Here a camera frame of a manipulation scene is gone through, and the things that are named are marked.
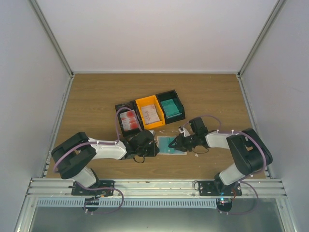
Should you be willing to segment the black bin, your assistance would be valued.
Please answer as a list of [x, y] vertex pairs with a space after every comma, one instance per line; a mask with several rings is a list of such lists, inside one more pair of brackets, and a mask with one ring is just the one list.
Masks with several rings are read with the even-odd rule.
[[162, 108], [165, 124], [174, 123], [185, 119], [185, 109], [178, 97], [176, 90], [156, 94]]
[[144, 129], [136, 101], [115, 105], [115, 110], [119, 109], [117, 117], [123, 137], [131, 137]]

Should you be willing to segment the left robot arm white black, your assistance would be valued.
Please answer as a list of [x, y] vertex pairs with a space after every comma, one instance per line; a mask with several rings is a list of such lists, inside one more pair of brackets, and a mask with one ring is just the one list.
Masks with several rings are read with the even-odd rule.
[[136, 135], [116, 141], [90, 138], [79, 132], [52, 150], [55, 162], [53, 172], [62, 179], [73, 179], [83, 186], [88, 195], [99, 191], [98, 177], [87, 165], [92, 160], [128, 160], [138, 157], [155, 157], [159, 148], [151, 130], [142, 130]]

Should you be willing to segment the teal VIP card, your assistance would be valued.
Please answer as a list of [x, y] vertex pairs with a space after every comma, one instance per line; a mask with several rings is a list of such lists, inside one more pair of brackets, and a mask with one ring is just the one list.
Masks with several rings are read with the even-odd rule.
[[157, 145], [159, 148], [159, 154], [174, 154], [175, 149], [170, 148], [169, 144], [174, 140], [175, 137], [159, 136], [157, 138]]

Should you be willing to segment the orange bin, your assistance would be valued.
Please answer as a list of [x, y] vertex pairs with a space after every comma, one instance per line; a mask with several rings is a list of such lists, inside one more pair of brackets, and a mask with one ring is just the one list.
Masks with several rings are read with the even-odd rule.
[[146, 130], [165, 125], [164, 113], [156, 95], [139, 98], [135, 102]]

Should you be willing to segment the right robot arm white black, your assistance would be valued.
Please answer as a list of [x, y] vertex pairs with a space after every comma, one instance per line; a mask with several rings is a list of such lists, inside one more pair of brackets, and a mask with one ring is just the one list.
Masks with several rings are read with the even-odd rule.
[[252, 128], [231, 132], [210, 131], [201, 117], [187, 123], [193, 133], [180, 126], [180, 133], [169, 144], [170, 148], [181, 152], [192, 151], [197, 146], [230, 150], [234, 163], [218, 173], [213, 181], [214, 191], [220, 196], [226, 195], [237, 182], [253, 173], [263, 172], [273, 162], [271, 152]]

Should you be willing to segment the white pink cards stack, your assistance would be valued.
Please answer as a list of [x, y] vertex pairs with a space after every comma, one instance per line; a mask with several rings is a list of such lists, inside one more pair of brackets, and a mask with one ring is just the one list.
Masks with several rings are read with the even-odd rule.
[[141, 108], [145, 125], [149, 125], [160, 121], [157, 110], [154, 104], [150, 104]]

